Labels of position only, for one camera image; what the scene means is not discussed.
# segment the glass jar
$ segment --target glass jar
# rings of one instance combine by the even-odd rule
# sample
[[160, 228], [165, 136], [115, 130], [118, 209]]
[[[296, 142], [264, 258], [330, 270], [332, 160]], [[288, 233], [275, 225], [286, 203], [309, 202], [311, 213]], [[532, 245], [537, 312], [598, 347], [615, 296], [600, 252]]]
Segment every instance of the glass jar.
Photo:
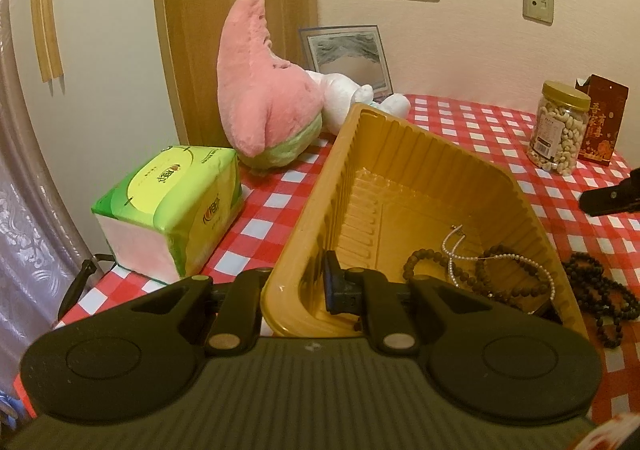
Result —
[[591, 98], [561, 82], [546, 81], [527, 156], [541, 169], [569, 175], [578, 162]]

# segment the pink plush toy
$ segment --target pink plush toy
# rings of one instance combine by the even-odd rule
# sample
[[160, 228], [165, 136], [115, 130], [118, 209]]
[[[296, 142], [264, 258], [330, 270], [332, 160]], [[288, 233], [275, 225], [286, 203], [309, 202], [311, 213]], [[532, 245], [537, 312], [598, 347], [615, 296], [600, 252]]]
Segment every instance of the pink plush toy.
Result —
[[236, 0], [220, 37], [218, 106], [231, 145], [255, 168], [285, 166], [322, 128], [321, 88], [271, 51], [264, 0]]

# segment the screw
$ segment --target screw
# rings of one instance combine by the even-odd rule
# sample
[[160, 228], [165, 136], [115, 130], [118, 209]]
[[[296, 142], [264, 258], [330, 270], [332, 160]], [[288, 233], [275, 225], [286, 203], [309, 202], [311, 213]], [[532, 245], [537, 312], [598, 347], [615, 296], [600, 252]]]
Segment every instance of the screw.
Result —
[[412, 348], [415, 345], [415, 338], [407, 333], [393, 333], [385, 336], [382, 342], [389, 349], [402, 351]]
[[240, 345], [240, 337], [231, 333], [219, 333], [209, 338], [209, 345], [214, 349], [235, 349]]

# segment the green tissue pack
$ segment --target green tissue pack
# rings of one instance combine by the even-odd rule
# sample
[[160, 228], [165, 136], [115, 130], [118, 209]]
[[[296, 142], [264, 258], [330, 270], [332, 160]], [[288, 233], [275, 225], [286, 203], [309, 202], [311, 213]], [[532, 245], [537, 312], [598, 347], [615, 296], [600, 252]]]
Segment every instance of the green tissue pack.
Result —
[[241, 208], [235, 150], [171, 146], [92, 211], [119, 265], [171, 284], [202, 270]]

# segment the yellow plastic tray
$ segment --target yellow plastic tray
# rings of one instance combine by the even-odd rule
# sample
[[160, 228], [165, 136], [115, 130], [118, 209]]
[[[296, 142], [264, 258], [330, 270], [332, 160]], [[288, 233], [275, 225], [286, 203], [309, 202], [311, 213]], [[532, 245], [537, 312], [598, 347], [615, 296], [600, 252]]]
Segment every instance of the yellow plastic tray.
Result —
[[[261, 298], [277, 335], [349, 337], [356, 317], [324, 306], [321, 257], [335, 250], [343, 268], [375, 268], [402, 282], [402, 266], [420, 248], [440, 251], [452, 225], [463, 224], [459, 254], [498, 243], [532, 258], [556, 283], [562, 323], [587, 337], [555, 249], [511, 174], [405, 120], [358, 104], [350, 110], [318, 181]], [[473, 263], [460, 266], [474, 274]], [[532, 286], [513, 261], [486, 264], [495, 289]], [[415, 274], [446, 278], [433, 261]], [[526, 310], [548, 300], [519, 298]]]

